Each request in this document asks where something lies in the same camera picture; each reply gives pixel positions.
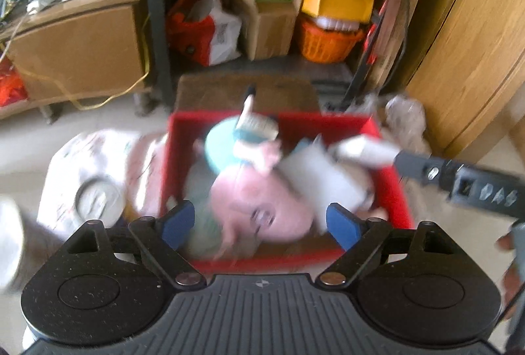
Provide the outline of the orange plastic basket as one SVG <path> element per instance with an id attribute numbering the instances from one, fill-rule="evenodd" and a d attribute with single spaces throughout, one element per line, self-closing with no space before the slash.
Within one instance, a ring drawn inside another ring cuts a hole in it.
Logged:
<path id="1" fill-rule="evenodd" d="M 345 61 L 363 38 L 362 30 L 323 30 L 302 15 L 295 24 L 295 43 L 299 52 L 306 60 L 315 63 L 334 64 Z"/>

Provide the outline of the wooden TV cabinet left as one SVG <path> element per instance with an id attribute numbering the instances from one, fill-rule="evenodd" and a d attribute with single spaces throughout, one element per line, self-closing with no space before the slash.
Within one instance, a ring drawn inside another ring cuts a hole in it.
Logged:
<path id="1" fill-rule="evenodd" d="M 156 79 L 147 0 L 70 0 L 17 19 L 1 43 L 20 74 L 26 100 L 2 118 L 77 100 L 133 94 L 148 109 Z"/>

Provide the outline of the blue drink can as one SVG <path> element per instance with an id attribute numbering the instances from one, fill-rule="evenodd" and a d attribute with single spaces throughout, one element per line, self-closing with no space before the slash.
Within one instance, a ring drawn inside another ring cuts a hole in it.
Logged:
<path id="1" fill-rule="evenodd" d="M 106 228 L 124 221 L 125 207 L 126 200 L 122 190 L 103 176 L 84 181 L 79 186 L 74 201 L 74 213 L 79 222 L 99 220 Z"/>

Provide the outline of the white foam block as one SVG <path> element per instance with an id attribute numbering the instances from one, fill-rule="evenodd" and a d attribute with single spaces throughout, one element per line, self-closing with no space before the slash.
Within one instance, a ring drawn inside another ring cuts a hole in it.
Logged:
<path id="1" fill-rule="evenodd" d="M 350 160 L 372 169 L 392 166 L 399 146 L 380 138 L 360 134 L 329 145 L 327 151 L 335 158 Z"/>
<path id="2" fill-rule="evenodd" d="M 361 166 L 346 170 L 337 164 L 320 141 L 302 140 L 277 165 L 279 172 L 309 204 L 321 233 L 326 232 L 326 210 L 337 203 L 351 212 L 368 210 L 374 184 Z"/>

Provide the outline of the clear plastic bag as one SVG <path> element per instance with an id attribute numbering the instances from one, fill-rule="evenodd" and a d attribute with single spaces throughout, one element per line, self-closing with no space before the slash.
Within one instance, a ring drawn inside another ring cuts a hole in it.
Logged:
<path id="1" fill-rule="evenodd" d="M 425 140 L 426 117 L 423 105 L 404 94 L 367 94 L 351 104 L 348 112 L 372 116 L 382 135 L 402 149 L 431 154 Z"/>

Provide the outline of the red cardboard box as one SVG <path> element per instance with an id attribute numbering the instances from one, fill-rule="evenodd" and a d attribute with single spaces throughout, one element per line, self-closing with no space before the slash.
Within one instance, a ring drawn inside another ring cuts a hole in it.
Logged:
<path id="1" fill-rule="evenodd" d="M 167 141 L 161 173 L 159 213 L 166 214 L 172 205 L 184 199 L 184 183 L 193 164 L 193 142 L 205 136 L 213 125 L 234 116 L 234 111 L 176 111 L 168 119 Z M 358 134 L 381 136 L 375 120 L 363 115 L 326 114 L 319 112 L 281 112 L 275 116 L 286 148 L 294 147 L 303 138 L 320 134 L 329 144 Z M 388 213 L 396 229 L 412 229 L 415 221 L 393 167 L 374 171 L 375 205 Z M 262 273 L 264 271 L 297 271 L 323 262 L 333 262 L 343 253 L 338 243 L 325 234 L 306 237 L 292 244 L 262 243 L 252 258 L 231 260 L 199 260 L 187 255 L 189 263 L 205 274 Z"/>

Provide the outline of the wooden cabinet right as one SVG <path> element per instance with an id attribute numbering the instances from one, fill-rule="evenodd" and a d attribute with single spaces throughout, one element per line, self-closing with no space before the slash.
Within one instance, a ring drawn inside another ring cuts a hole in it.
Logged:
<path id="1" fill-rule="evenodd" d="M 480 160 L 524 117 L 524 0 L 418 0 L 392 84 L 436 154 Z"/>

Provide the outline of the floral tablecloth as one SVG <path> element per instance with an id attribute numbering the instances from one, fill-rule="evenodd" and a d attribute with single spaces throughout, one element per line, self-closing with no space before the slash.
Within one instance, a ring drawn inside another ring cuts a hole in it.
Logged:
<path id="1" fill-rule="evenodd" d="M 122 190 L 126 200 L 124 221 L 140 215 L 160 216 L 161 173 L 166 141 L 164 134 L 140 134 L 114 129 L 77 135 L 52 157 L 37 213 L 38 222 L 57 237 L 69 237 L 82 224 L 74 213 L 76 192 L 84 181 L 95 176 L 112 180 Z M 323 143 L 320 138 L 306 141 Z M 334 160 L 346 170 L 352 166 L 361 166 L 374 184 L 374 200 L 369 209 L 352 213 L 364 220 L 371 217 L 387 218 L 388 213 L 375 205 L 374 170 L 350 160 Z M 319 231 L 314 218 L 310 233 L 302 239 L 324 233 Z"/>

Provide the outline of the stainless steel thermos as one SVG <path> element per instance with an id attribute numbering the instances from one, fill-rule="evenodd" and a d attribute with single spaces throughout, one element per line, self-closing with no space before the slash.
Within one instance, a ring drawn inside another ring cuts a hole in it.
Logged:
<path id="1" fill-rule="evenodd" d="M 59 237 L 23 212 L 13 198 L 1 195 L 1 294 L 20 293 L 61 246 Z"/>

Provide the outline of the red and white bag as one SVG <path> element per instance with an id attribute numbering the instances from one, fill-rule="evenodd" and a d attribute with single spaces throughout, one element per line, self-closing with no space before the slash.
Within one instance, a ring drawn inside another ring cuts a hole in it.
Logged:
<path id="1" fill-rule="evenodd" d="M 223 0 L 177 0 L 165 17 L 168 46 L 205 67 L 240 57 L 241 28 Z"/>

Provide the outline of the pink pig plush toy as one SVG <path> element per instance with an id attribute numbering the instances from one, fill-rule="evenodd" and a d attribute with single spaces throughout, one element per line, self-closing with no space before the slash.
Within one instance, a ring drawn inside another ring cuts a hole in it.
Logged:
<path id="1" fill-rule="evenodd" d="M 312 207 L 277 169 L 282 158 L 275 119 L 254 111 L 256 89 L 249 86 L 240 114 L 221 120 L 193 143 L 195 161 L 205 158 L 216 174 L 209 205 L 222 224 L 221 250 L 236 231 L 261 243 L 294 243 L 314 225 Z"/>

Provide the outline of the light green cloth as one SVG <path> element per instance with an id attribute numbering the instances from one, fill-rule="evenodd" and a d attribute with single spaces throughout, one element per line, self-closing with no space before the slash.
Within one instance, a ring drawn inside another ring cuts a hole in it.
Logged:
<path id="1" fill-rule="evenodd" d="M 251 258 L 261 245 L 261 240 L 251 233 L 236 231 L 235 242 L 225 252 L 221 250 L 222 224 L 215 217 L 209 205 L 209 191 L 216 174 L 210 169 L 205 158 L 197 159 L 190 167 L 184 185 L 184 198 L 195 209 L 195 224 L 185 243 L 190 258 L 215 260 L 219 258 Z"/>

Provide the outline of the brown cardboard box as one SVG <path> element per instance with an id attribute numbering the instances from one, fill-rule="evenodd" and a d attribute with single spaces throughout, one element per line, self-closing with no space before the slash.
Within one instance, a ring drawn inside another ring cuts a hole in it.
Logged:
<path id="1" fill-rule="evenodd" d="M 288 55 L 298 15 L 293 2 L 230 0 L 230 7 L 242 21 L 240 45 L 250 61 Z"/>

